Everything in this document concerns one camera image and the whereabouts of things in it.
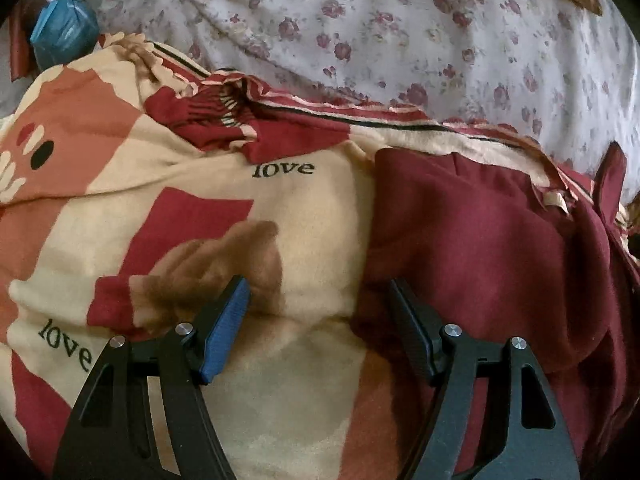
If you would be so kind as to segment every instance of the pink rose print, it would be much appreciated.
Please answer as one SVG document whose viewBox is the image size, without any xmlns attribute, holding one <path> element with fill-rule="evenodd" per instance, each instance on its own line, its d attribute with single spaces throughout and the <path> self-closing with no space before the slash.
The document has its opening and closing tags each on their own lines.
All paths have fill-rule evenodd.
<svg viewBox="0 0 640 480">
<path fill-rule="evenodd" d="M 472 48 L 466 48 L 462 51 L 462 59 L 467 63 L 473 64 L 476 60 L 476 51 Z"/>
<path fill-rule="evenodd" d="M 259 40 L 257 38 L 251 38 L 246 49 L 255 57 L 260 59 L 269 59 L 269 55 L 271 53 L 267 44 L 263 40 Z"/>
<path fill-rule="evenodd" d="M 316 43 L 320 48 L 327 48 L 329 46 L 330 41 L 331 41 L 331 38 L 329 38 L 324 32 L 316 36 Z"/>
<path fill-rule="evenodd" d="M 556 26 L 553 23 L 551 22 L 545 23 L 545 30 L 552 40 L 555 41 L 558 39 L 558 30 L 556 29 Z"/>
<path fill-rule="evenodd" d="M 562 28 L 565 28 L 566 30 L 574 30 L 571 26 L 571 20 L 564 12 L 558 12 L 558 21 L 560 22 L 560 25 L 562 25 Z"/>
<path fill-rule="evenodd" d="M 494 89 L 494 105 L 496 108 L 506 110 L 509 104 L 509 89 L 502 83 Z"/>
<path fill-rule="evenodd" d="M 322 4 L 322 13 L 329 18 L 337 18 L 344 14 L 344 7 L 336 0 L 325 0 Z"/>
<path fill-rule="evenodd" d="M 527 65 L 526 69 L 524 70 L 524 75 L 522 79 L 524 81 L 524 85 L 527 87 L 529 92 L 535 92 L 538 89 L 538 82 L 533 77 L 533 74 L 529 69 L 529 65 Z"/>
<path fill-rule="evenodd" d="M 440 12 L 444 12 L 445 14 L 449 14 L 451 12 L 451 4 L 448 0 L 433 0 L 433 5 L 435 5 Z"/>
<path fill-rule="evenodd" d="M 456 69 L 452 65 L 447 65 L 446 69 L 442 71 L 442 75 L 445 75 L 449 79 L 453 79 L 456 75 Z"/>
<path fill-rule="evenodd" d="M 467 28 L 473 21 L 471 18 L 466 17 L 463 12 L 459 11 L 454 12 L 452 18 L 453 22 L 461 28 Z"/>
<path fill-rule="evenodd" d="M 533 123 L 531 125 L 531 128 L 533 129 L 533 134 L 536 137 L 540 136 L 540 132 L 542 131 L 542 121 L 540 119 L 533 119 Z"/>
<path fill-rule="evenodd" d="M 350 61 L 351 47 L 349 46 L 349 43 L 346 41 L 344 43 L 338 43 L 334 48 L 334 54 L 337 59 Z"/>
<path fill-rule="evenodd" d="M 562 95 L 562 92 L 559 92 L 557 89 L 554 88 L 554 96 L 551 99 L 551 102 L 557 105 L 558 103 L 562 104 L 563 101 L 564 101 L 564 96 Z"/>
<path fill-rule="evenodd" d="M 200 47 L 197 43 L 193 43 L 191 48 L 189 49 L 189 54 L 193 59 L 198 59 L 200 57 Z"/>
<path fill-rule="evenodd" d="M 398 97 L 403 101 L 409 101 L 411 104 L 414 104 L 416 106 L 423 105 L 424 107 L 426 107 L 427 102 L 429 101 L 427 91 L 422 85 L 419 85 L 418 83 L 413 83 L 411 85 L 411 88 L 408 88 L 406 90 L 406 94 L 400 94 Z"/>
<path fill-rule="evenodd" d="M 278 25 L 278 33 L 283 40 L 293 41 L 300 37 L 298 24 L 291 18 L 285 18 Z"/>
<path fill-rule="evenodd" d="M 616 45 L 616 50 L 620 52 L 620 42 L 618 41 L 618 32 L 620 31 L 619 27 L 615 25 L 614 27 L 609 27 L 609 32 L 611 33 L 611 37 L 613 38 L 613 43 Z"/>
<path fill-rule="evenodd" d="M 394 20 L 394 16 L 389 12 L 376 12 L 376 17 L 373 18 L 373 21 L 383 25 L 385 22 L 392 22 Z"/>
<path fill-rule="evenodd" d="M 518 5 L 516 0 L 508 0 L 504 3 L 504 7 L 509 7 L 513 12 L 517 15 L 521 16 L 522 12 L 520 11 L 520 6 Z"/>
</svg>

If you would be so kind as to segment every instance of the black dot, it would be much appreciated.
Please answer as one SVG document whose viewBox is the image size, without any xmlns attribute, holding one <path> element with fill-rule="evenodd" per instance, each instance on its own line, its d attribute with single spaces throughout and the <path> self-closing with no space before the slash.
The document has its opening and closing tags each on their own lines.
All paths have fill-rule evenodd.
<svg viewBox="0 0 640 480">
<path fill-rule="evenodd" d="M 40 168 L 53 153 L 53 140 L 45 140 L 42 145 L 31 155 L 31 169 Z"/>
</svg>

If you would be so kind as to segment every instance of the floral bedsheet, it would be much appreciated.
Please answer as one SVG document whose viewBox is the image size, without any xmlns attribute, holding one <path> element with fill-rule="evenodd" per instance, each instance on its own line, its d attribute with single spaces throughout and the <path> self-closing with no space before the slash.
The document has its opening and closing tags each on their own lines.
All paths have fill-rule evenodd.
<svg viewBox="0 0 640 480">
<path fill-rule="evenodd" d="M 615 139 L 628 201 L 640 189 L 640 51 L 601 2 L 602 17 L 569 0 L 102 0 L 98 14 L 105 30 L 302 96 L 509 123 L 588 174 Z"/>
</svg>

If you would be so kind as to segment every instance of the black clamp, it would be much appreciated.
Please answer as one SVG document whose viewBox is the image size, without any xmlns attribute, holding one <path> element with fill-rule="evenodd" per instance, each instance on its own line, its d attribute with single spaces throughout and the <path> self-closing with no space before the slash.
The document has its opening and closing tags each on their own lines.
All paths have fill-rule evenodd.
<svg viewBox="0 0 640 480">
<path fill-rule="evenodd" d="M 132 343 L 115 336 L 92 368 L 60 442 L 54 480 L 235 480 L 211 425 L 200 384 L 222 371 L 249 303 L 235 276 L 193 323 Z M 146 378 L 159 376 L 180 476 L 162 468 Z"/>
<path fill-rule="evenodd" d="M 527 342 L 479 341 L 444 324 L 406 282 L 393 280 L 391 311 L 414 373 L 439 388 L 400 480 L 579 480 L 568 431 Z M 476 378 L 489 377 L 476 465 L 454 474 Z"/>
<path fill-rule="evenodd" d="M 164 337 L 111 338 L 74 405 L 54 480 L 235 480 L 200 384 L 222 371 L 249 303 L 235 276 L 193 323 Z M 571 440 L 524 339 L 479 341 L 444 325 L 405 282 L 390 284 L 390 307 L 417 375 L 440 389 L 398 480 L 578 480 Z M 160 465 L 146 378 L 159 376 L 180 476 Z M 477 377 L 490 378 L 477 465 L 454 475 Z"/>
</svg>

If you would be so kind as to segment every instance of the blue plastic bag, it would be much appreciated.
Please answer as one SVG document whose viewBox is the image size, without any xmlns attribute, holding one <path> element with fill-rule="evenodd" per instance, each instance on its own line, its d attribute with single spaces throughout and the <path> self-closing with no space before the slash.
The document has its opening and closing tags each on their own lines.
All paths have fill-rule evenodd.
<svg viewBox="0 0 640 480">
<path fill-rule="evenodd" d="M 91 52 L 100 30 L 83 0 L 53 0 L 42 9 L 30 43 L 40 70 L 66 64 Z"/>
</svg>

